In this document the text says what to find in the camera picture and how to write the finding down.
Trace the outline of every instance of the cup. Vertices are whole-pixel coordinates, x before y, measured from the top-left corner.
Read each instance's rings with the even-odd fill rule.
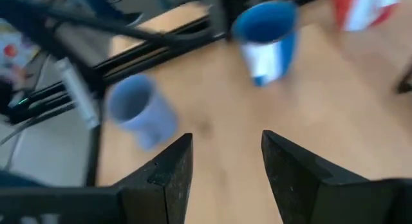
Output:
[[[167,141],[178,127],[176,113],[155,82],[143,74],[132,75],[114,86],[108,97],[108,114],[132,132],[143,149]]]
[[[361,31],[385,21],[400,0],[332,0],[337,25],[344,31]]]
[[[289,1],[261,3],[244,11],[232,32],[256,86],[284,76],[294,58],[297,6]]]

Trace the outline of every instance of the blue mug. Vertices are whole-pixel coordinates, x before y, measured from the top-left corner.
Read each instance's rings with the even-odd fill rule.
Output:
[[[132,132],[143,149],[167,141],[177,130],[176,113],[146,75],[132,75],[120,81],[107,103],[109,117]]]
[[[297,9],[289,1],[265,2],[235,20],[232,32],[255,85],[265,86],[287,73],[295,53]]]

